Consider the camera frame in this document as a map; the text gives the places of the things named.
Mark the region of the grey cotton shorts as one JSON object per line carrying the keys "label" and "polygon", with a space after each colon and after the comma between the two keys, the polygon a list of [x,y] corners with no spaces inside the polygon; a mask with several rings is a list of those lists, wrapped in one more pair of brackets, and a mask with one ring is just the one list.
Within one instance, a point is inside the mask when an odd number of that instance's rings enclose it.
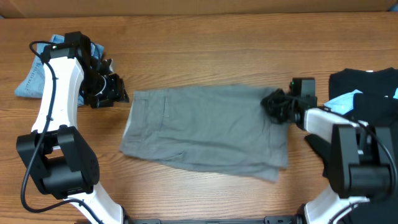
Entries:
{"label": "grey cotton shorts", "polygon": [[275,182],[289,165],[289,127],[261,106],[273,92],[246,85],[135,91],[120,150],[179,169]]}

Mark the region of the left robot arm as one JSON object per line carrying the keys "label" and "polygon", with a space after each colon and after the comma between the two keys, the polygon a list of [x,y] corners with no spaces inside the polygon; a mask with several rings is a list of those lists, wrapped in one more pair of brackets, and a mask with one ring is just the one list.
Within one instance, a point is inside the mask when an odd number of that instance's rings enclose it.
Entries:
{"label": "left robot arm", "polygon": [[113,61],[103,60],[81,32],[65,34],[62,43],[45,42],[38,54],[44,66],[44,92],[37,119],[16,149],[38,191],[57,205],[72,204],[90,223],[131,223],[125,209],[100,184],[98,158],[77,128],[78,101],[106,108],[129,97]]}

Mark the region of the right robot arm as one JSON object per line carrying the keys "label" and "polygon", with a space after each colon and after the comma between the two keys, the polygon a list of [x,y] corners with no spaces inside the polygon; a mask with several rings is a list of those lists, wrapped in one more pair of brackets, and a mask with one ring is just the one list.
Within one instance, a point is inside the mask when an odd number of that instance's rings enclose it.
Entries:
{"label": "right robot arm", "polygon": [[346,119],[317,105],[314,78],[293,78],[289,92],[277,89],[261,101],[277,124],[298,128],[330,143],[328,187],[296,215],[271,216],[265,223],[338,223],[354,209],[397,194],[397,166],[391,131]]}

